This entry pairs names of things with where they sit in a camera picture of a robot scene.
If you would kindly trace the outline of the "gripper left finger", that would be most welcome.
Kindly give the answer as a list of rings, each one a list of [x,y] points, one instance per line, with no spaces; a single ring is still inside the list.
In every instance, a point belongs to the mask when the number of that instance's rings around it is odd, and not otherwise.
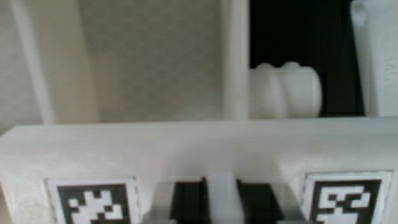
[[[14,224],[206,224],[206,179],[170,173],[188,125],[19,126],[0,137]]]

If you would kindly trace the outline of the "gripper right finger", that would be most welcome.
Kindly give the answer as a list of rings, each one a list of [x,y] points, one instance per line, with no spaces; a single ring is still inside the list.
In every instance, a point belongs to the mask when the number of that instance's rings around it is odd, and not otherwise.
[[[215,135],[215,162],[245,181],[272,184],[286,207],[300,205],[321,224],[343,224],[344,216],[398,224],[398,118],[243,122],[216,128]],[[318,206],[323,188],[373,182],[366,208],[350,205],[336,213],[334,203]]]

